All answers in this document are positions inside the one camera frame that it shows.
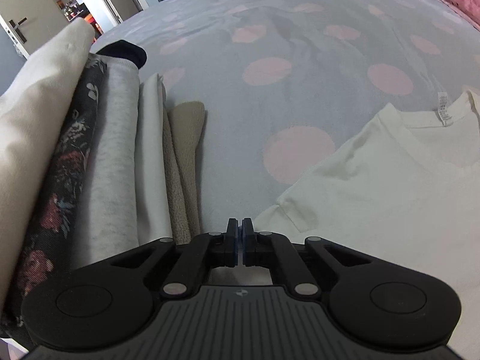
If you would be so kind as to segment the beige folded towel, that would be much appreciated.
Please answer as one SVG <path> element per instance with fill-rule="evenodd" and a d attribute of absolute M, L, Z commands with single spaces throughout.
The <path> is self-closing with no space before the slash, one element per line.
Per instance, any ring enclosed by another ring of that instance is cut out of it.
<path fill-rule="evenodd" d="M 163 113 L 163 164 L 172 236 L 184 245 L 201 233 L 197 148 L 203 133 L 202 102 L 184 102 Z"/>

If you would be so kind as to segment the grey pink-dotted bed cover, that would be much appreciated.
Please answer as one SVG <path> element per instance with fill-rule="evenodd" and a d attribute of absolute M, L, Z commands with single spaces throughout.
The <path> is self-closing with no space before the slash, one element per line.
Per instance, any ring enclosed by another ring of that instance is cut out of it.
<path fill-rule="evenodd" d="M 102 35 L 147 54 L 167 104 L 205 107 L 199 219 L 255 218 L 387 103 L 479 89 L 479 30 L 441 0 L 164 0 Z"/>

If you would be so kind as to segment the black sock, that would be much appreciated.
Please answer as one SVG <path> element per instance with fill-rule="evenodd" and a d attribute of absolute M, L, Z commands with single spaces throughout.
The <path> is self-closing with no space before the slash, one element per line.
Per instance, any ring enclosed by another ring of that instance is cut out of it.
<path fill-rule="evenodd" d="M 115 41 L 104 46 L 97 52 L 97 55 L 126 59 L 134 63 L 138 69 L 142 68 L 147 61 L 145 50 L 126 40 Z"/>

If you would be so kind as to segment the grey folded sweatshirt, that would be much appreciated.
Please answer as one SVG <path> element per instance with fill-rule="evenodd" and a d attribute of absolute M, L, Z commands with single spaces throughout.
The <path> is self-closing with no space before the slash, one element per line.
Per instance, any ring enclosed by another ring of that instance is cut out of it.
<path fill-rule="evenodd" d="M 100 56 L 106 76 L 72 238 L 71 268 L 138 246 L 134 153 L 139 99 L 138 68 Z"/>

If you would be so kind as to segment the dark floral folded garment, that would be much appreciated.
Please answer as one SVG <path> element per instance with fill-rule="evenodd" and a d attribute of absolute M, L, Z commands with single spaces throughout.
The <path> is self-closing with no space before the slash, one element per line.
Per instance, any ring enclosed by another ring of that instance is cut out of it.
<path fill-rule="evenodd" d="M 98 119 L 107 65 L 90 55 L 49 163 L 1 314 L 1 330 L 24 326 L 21 306 L 38 284 L 69 268 L 72 233 Z"/>

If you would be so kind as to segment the white folded cloth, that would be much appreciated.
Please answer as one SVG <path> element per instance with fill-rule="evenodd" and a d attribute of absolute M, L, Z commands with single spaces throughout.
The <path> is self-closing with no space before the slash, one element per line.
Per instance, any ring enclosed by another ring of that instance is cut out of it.
<path fill-rule="evenodd" d="M 141 245 L 171 237 L 164 170 L 164 85 L 159 74 L 141 84 L 135 140 L 137 236 Z"/>

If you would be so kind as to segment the white t-shirt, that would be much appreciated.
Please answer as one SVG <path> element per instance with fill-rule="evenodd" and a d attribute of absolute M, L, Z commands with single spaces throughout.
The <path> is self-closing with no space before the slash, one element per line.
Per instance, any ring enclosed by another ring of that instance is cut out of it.
<path fill-rule="evenodd" d="M 293 242 L 321 236 L 449 284 L 451 347 L 479 357 L 479 96 L 443 111 L 380 110 L 254 222 Z"/>

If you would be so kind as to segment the cream folded sweater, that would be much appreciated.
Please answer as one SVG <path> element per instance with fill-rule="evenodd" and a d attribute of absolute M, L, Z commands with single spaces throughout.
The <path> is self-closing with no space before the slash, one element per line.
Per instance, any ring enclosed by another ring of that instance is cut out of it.
<path fill-rule="evenodd" d="M 1 96 L 1 295 L 5 297 L 93 28 L 75 19 L 31 54 Z"/>

